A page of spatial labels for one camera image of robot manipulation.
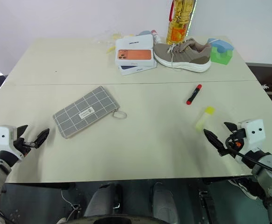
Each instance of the green cube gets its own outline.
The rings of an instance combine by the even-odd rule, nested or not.
[[[232,50],[226,50],[224,53],[219,53],[217,51],[217,47],[212,47],[212,51],[211,51],[212,62],[216,62],[220,64],[228,64],[232,56],[233,56]]]

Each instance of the yellow cap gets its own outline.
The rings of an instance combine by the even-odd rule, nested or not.
[[[205,110],[205,113],[208,113],[208,114],[213,114],[215,112],[215,108],[212,107],[212,106],[208,106]]]

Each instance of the yellow oil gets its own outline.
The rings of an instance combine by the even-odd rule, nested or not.
[[[173,0],[174,17],[169,22],[167,44],[181,43],[188,30],[194,0]]]

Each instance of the white table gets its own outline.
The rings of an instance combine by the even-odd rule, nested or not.
[[[114,55],[94,49],[82,39],[39,40],[7,78],[0,89],[0,124],[28,124],[27,140],[50,128],[44,145],[13,167],[9,182],[250,174],[230,156],[220,157],[203,133],[195,131],[194,124],[208,105],[216,112],[206,128],[221,140],[229,135],[224,121],[263,118],[264,151],[272,153],[272,102],[236,52],[230,64],[213,63],[201,74],[158,64],[156,69],[122,77],[112,64]],[[97,57],[91,59],[87,53],[110,62],[99,66]],[[198,83],[203,86],[199,95],[191,106],[185,105]],[[108,89],[128,118],[109,115],[70,139],[62,138],[52,115],[98,85]]]

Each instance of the orange phone image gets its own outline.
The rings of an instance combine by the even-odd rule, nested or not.
[[[150,60],[150,50],[118,50],[118,59],[122,60]]]

